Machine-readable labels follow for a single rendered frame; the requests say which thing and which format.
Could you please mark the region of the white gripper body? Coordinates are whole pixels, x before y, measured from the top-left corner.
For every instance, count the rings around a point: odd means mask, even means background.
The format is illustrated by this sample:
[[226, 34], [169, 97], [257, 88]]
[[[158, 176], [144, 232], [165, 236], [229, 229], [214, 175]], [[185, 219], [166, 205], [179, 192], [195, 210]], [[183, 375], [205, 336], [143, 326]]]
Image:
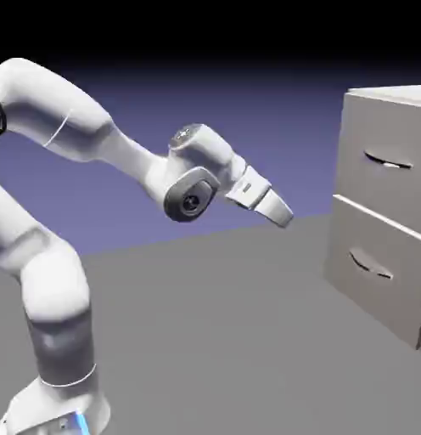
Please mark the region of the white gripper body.
[[273, 189], [269, 189], [265, 193], [255, 206], [254, 211], [279, 228], [286, 228], [294, 216], [290, 207]]

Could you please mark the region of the grey cabinet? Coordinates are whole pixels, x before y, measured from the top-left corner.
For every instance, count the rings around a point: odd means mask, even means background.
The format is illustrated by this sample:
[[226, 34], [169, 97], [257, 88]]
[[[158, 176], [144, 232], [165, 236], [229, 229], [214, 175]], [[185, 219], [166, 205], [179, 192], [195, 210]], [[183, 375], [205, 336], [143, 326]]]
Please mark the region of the grey cabinet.
[[324, 273], [421, 352], [421, 85], [345, 94]]

